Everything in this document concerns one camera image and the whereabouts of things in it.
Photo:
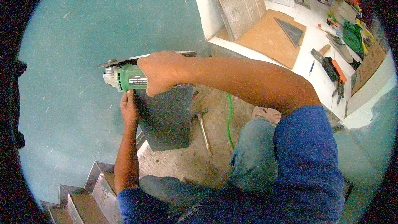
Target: green power cord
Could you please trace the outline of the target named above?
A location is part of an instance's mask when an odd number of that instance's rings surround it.
[[[228,96],[228,101],[229,101],[229,113],[228,113],[228,119],[226,120],[226,132],[228,133],[228,138],[232,150],[234,150],[235,149],[234,143],[232,143],[231,133],[229,132],[229,122],[231,121],[231,115],[232,115],[232,100],[231,100],[231,95],[229,93],[226,93],[226,95]]]

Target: white wall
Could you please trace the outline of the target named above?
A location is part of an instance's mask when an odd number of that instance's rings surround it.
[[[373,117],[371,108],[396,84],[395,65],[390,50],[375,74],[351,97],[347,105],[348,116],[343,120],[343,125],[350,129],[370,124]]]
[[[196,0],[205,38],[209,39],[224,26],[220,11],[214,0]]]

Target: foot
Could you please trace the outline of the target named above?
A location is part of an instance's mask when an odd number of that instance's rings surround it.
[[[251,117],[266,118],[272,125],[276,126],[281,120],[281,113],[273,108],[255,107]]]

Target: man's right arm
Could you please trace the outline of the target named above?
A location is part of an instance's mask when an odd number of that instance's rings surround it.
[[[183,57],[163,51],[140,58],[138,66],[148,78],[149,96],[178,83],[191,83],[229,92],[252,105],[275,108],[282,113],[282,118],[303,106],[321,106],[310,82],[269,62],[232,57]]]

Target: leg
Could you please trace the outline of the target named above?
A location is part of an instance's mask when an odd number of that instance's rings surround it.
[[[215,194],[210,187],[182,182],[175,177],[144,176],[140,179],[143,191],[161,201],[169,203],[169,214],[182,214],[203,197]]]
[[[242,128],[232,154],[229,182],[245,191],[272,193],[277,175],[273,135],[275,127],[265,118],[256,118]]]

